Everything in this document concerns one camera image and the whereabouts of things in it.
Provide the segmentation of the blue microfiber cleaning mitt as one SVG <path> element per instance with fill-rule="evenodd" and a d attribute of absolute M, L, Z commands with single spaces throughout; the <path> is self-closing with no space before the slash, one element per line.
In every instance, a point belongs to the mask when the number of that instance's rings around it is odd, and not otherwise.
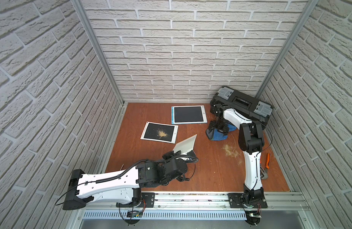
<path fill-rule="evenodd" d="M 228 128 L 229 128 L 229 132 L 235 131 L 237 129 L 232 124 L 228 124 Z M 212 141 L 222 141 L 222 140 L 225 140 L 228 138 L 228 135 L 225 135 L 214 128 L 211 130 L 207 129 L 206 135 L 207 135 L 208 139 L 212 140 Z"/>

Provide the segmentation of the white drawing tablet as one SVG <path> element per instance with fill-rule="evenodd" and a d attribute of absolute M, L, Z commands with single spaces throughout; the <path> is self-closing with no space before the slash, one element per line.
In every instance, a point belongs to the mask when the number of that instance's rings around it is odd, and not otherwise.
<path fill-rule="evenodd" d="M 146 122 L 140 139 L 175 144 L 177 133 L 176 125 Z"/>
<path fill-rule="evenodd" d="M 173 149 L 175 155 L 193 156 L 196 154 L 193 150 L 197 134 L 177 143 Z"/>

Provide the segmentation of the blue-edged drawing tablet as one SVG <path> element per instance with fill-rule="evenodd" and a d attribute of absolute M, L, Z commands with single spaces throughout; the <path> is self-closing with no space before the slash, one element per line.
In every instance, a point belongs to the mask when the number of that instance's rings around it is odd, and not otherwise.
<path fill-rule="evenodd" d="M 200 106 L 172 106 L 172 124 L 203 124 L 207 123 L 205 107 Z"/>

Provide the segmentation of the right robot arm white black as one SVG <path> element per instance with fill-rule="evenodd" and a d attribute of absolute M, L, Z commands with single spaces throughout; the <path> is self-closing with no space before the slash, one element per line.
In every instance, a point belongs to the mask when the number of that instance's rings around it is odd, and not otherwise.
<path fill-rule="evenodd" d="M 228 123 L 239 129 L 238 143 L 244 154 L 246 172 L 244 193 L 240 197 L 240 202 L 251 208 L 257 201 L 264 198 L 260 175 L 260 159 L 264 146 L 262 123 L 238 113 L 230 106 L 213 105 L 210 112 L 216 116 L 206 130 L 210 140 L 215 140 L 217 136 L 225 139 L 229 132 Z"/>

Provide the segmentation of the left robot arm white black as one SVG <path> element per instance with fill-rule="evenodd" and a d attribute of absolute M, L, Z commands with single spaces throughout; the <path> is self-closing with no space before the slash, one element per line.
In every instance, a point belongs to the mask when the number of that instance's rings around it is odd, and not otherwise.
<path fill-rule="evenodd" d="M 162 159 L 139 160 L 129 168 L 104 174 L 86 174 L 81 169 L 73 170 L 68 190 L 62 195 L 63 210 L 78 210 L 89 202 L 114 201 L 125 207 L 137 207 L 142 200 L 142 188 L 167 186 L 176 179 L 188 181 L 189 163 L 197 163 L 194 151 L 167 152 Z"/>

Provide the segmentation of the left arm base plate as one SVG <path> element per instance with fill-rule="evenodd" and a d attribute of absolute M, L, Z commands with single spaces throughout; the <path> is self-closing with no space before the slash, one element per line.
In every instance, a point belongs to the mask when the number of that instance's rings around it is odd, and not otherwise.
<path fill-rule="evenodd" d="M 136 198 L 132 200 L 128 204 L 120 204 L 117 203 L 117 208 L 153 208 L 155 203 L 155 196 L 154 192 L 142 192 L 140 198 Z"/>

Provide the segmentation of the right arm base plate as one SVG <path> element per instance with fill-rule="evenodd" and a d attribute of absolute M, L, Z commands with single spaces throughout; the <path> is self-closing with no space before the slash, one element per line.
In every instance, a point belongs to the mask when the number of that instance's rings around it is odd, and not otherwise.
<path fill-rule="evenodd" d="M 261 192 L 251 192 L 251 193 L 228 193 L 228 201 L 230 208 L 258 208 L 262 209 L 268 208 L 265 196 Z"/>

